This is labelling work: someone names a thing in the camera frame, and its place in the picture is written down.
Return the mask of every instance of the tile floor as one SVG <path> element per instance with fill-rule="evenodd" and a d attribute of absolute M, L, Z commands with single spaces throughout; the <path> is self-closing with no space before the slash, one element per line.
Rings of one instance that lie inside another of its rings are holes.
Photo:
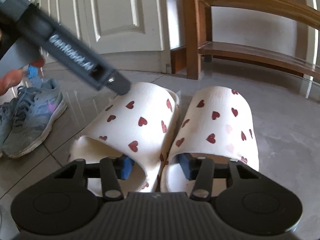
<path fill-rule="evenodd" d="M 258 143 L 260 171 L 296 193 L 304 215 L 296 231 L 301 239 L 320 238 L 320 86 L 313 85 L 310 99 L 301 95 L 308 82 L 263 67 L 215 60 L 204 64 L 199 80 L 176 75 L 121 71 L 132 82 L 152 82 L 181 93 L 181 121 L 197 90 L 226 86 L 240 92 L 252 109 Z M 0 159 L 0 239 L 17 234 L 9 213 L 13 198 L 25 188 L 67 162 L 74 138 L 104 109 L 115 93 L 96 92 L 63 68 L 44 68 L 46 78 L 55 78 L 68 102 L 68 109 L 55 122 L 46 141 L 18 159 Z"/>

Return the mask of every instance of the chair leg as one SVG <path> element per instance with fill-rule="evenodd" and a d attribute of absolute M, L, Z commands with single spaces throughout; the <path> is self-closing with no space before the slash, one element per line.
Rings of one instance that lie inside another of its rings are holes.
<path fill-rule="evenodd" d="M 205 30 L 206 30 L 206 40 L 212 41 L 212 14 L 211 7 L 205 8 Z M 204 55 L 204 62 L 211 62 L 211 55 Z"/>
<path fill-rule="evenodd" d="M 182 0 L 187 58 L 187 78 L 198 79 L 201 69 L 198 56 L 196 0 Z"/>

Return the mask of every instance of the black device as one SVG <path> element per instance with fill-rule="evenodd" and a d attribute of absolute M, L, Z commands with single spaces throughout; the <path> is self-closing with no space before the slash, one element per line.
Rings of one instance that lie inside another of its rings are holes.
<path fill-rule="evenodd" d="M 29 0 L 0 0 L 0 29 L 5 38 L 0 46 L 2 75 L 39 58 L 42 47 L 97 90 L 107 86 L 124 95 L 131 88 L 131 83 L 100 55 Z"/>
<path fill-rule="evenodd" d="M 129 157 L 74 160 L 15 197 L 15 239 L 298 239 L 293 231 L 302 204 L 294 193 L 238 160 L 180 156 L 186 178 L 196 181 L 190 197 L 130 192 L 124 199 L 118 179 L 130 175 Z M 87 189 L 88 178 L 101 178 L 103 197 Z M 227 179 L 217 197 L 211 196 L 213 178 Z"/>

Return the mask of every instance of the sneaker sole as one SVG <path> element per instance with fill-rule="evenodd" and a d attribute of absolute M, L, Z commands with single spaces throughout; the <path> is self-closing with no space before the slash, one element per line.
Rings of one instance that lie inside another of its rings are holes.
<path fill-rule="evenodd" d="M 28 147 L 24 148 L 22 151 L 18 152 L 15 155 L 8 156 L 12 159 L 20 158 L 23 155 L 26 155 L 30 152 L 32 152 L 34 149 L 36 149 L 40 144 L 44 142 L 44 140 L 47 138 L 49 133 L 52 130 L 53 123 L 64 113 L 64 111 L 67 109 L 67 104 L 65 103 L 64 99 L 61 101 L 60 105 L 57 107 L 57 109 L 53 112 L 52 116 L 50 117 L 50 120 L 47 124 L 47 127 L 44 129 L 42 134 L 35 139 Z"/>

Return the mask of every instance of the wooden chair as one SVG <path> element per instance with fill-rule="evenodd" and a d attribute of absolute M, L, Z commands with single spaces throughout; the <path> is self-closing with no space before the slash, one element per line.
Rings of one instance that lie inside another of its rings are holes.
<path fill-rule="evenodd" d="M 212 41 L 211 6 L 232 7 L 283 16 L 320 30 L 320 12 L 295 0 L 182 0 L 185 18 L 187 76 L 198 79 L 201 56 L 272 68 L 285 68 L 320 79 L 320 68 L 302 59 L 251 46 Z"/>

